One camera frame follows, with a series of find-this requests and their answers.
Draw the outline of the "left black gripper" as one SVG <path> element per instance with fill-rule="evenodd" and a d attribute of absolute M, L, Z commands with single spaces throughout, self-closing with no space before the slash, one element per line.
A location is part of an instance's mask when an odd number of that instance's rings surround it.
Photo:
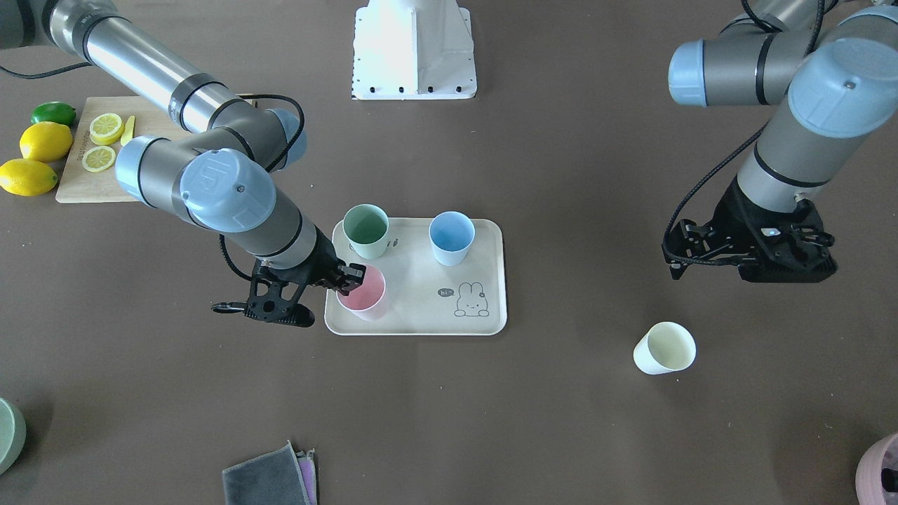
<path fill-rule="evenodd" d="M 776 213 L 755 205 L 732 181 L 711 220 L 677 222 L 665 233 L 662 252 L 673 279 L 702 264 L 735 266 L 753 283 L 818 283 L 839 269 L 829 250 L 834 242 L 809 199 Z"/>

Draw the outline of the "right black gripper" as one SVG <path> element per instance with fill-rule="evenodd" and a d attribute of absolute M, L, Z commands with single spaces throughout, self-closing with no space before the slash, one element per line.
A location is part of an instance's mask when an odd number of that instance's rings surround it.
<path fill-rule="evenodd" d="M 333 243 L 321 232 L 316 233 L 314 249 L 304 262 L 289 269 L 274 269 L 257 260 L 250 276 L 231 260 L 224 234 L 219 236 L 219 246 L 231 271 L 250 282 L 250 293 L 245 302 L 221 302 L 214 304 L 211 310 L 219 314 L 241 313 L 266 323 L 301 328 L 312 326 L 314 314 L 300 304 L 305 288 L 320 285 L 349 295 L 363 284 L 367 269 L 366 265 L 347 264 L 337 258 Z"/>

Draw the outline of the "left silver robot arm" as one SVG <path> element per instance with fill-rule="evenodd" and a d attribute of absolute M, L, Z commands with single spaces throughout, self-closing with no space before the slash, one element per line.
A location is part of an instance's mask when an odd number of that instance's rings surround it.
<path fill-rule="evenodd" d="M 671 217 L 671 277 L 690 265 L 734 266 L 753 283 L 817 283 L 838 265 L 815 199 L 896 112 L 897 8 L 875 1 L 824 31 L 834 1 L 743 3 L 715 39 L 680 45 L 668 86 L 680 105 L 774 105 L 735 150 L 750 149 L 712 218 Z"/>

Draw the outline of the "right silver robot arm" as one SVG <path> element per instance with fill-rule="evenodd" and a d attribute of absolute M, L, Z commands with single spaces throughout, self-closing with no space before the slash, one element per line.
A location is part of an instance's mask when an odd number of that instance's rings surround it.
<path fill-rule="evenodd" d="M 304 153 L 304 112 L 261 111 L 126 19 L 109 1 L 4 1 L 2 48 L 49 45 L 113 76 L 163 109 L 186 137 L 141 135 L 116 160 L 119 185 L 141 203 L 218 233 L 255 259 L 243 302 L 216 313 L 307 328 L 309 285 L 348 295 L 366 269 L 275 185 Z"/>

